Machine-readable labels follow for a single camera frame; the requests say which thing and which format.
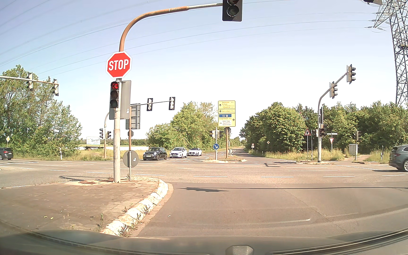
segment overhead traffic light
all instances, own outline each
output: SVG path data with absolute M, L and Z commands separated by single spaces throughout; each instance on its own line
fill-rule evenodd
M 154 101 L 153 98 L 148 98 L 147 99 L 147 109 L 146 109 L 146 111 L 148 111 L 148 112 L 152 111 L 152 104 L 150 102 L 153 102 L 153 101 Z
M 355 75 L 356 73 L 354 73 L 354 71 L 356 70 L 355 67 L 352 67 L 352 64 L 350 64 L 350 66 L 347 67 L 347 82 L 349 84 L 351 84 L 355 79 Z
M 170 97 L 170 107 L 168 109 L 169 110 L 175 109 L 175 97 Z
M 28 73 L 28 77 L 26 77 L 27 79 L 32 79 L 33 78 L 33 73 L 32 72 L 29 72 Z M 32 81 L 27 81 L 26 82 L 26 84 L 27 84 L 27 88 L 29 89 L 29 90 L 31 90 L 31 91 L 33 91 L 34 90 L 34 84 L 33 84 L 34 82 L 32 82 Z
M 242 0 L 223 0 L 223 21 L 242 20 Z
M 60 94 L 60 85 L 58 84 L 58 80 L 57 79 L 53 79 L 53 87 L 51 88 L 51 92 L 55 95 L 55 96 L 59 96 Z
M 121 88 L 121 81 L 111 82 L 110 91 L 110 108 L 119 107 L 119 90 Z
M 335 96 L 337 96 L 338 94 L 337 92 L 337 84 L 335 84 L 335 82 L 330 83 L 330 97 L 331 98 L 335 98 Z

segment sidewalk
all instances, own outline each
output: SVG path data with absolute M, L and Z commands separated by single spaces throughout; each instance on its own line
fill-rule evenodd
M 0 189 L 0 220 L 8 223 L 0 222 L 0 236 L 20 232 L 9 225 L 25 231 L 103 231 L 158 186 L 158 179 L 150 178 L 122 183 L 98 180 Z

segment asphalt road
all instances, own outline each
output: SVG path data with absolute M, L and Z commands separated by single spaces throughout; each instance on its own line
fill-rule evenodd
M 158 177 L 174 193 L 138 236 L 328 237 L 408 226 L 408 173 L 339 161 L 306 165 L 254 157 L 140 161 L 134 176 Z M 111 161 L 0 161 L 0 188 L 112 177 Z M 128 169 L 121 163 L 121 173 Z

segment tree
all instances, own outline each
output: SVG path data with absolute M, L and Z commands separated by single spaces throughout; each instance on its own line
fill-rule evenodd
M 2 75 L 24 78 L 28 72 L 17 65 Z M 78 119 L 70 106 L 54 99 L 51 84 L 34 83 L 34 91 L 29 91 L 26 82 L 0 79 L 0 146 L 9 136 L 9 145 L 19 155 L 57 156 L 61 148 L 68 156 L 76 151 L 80 135 Z

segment traffic island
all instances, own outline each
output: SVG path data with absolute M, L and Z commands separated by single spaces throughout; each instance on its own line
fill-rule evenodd
M 136 227 L 154 206 L 163 205 L 167 192 L 168 185 L 156 178 L 2 188 L 0 236 L 54 229 L 126 236 L 128 227 Z

